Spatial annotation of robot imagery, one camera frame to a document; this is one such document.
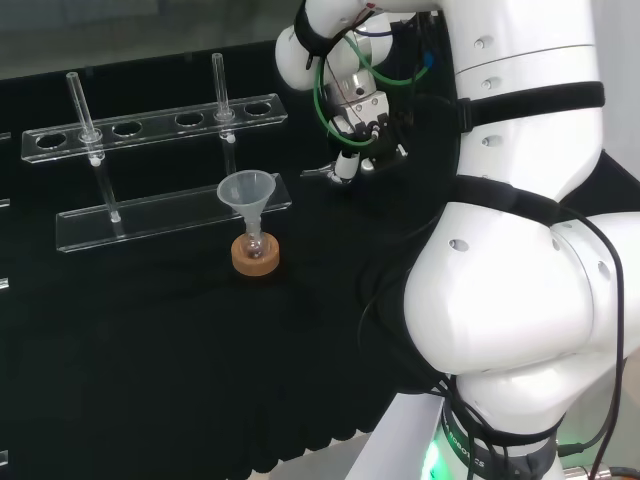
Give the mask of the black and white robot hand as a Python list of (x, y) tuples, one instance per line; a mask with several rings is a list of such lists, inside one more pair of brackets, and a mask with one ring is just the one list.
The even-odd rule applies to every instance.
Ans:
[(387, 95), (379, 90), (341, 93), (335, 85), (323, 90), (329, 108), (329, 134), (336, 158), (327, 177), (351, 183), (357, 175), (372, 176), (400, 165), (408, 157), (402, 132), (391, 119)]

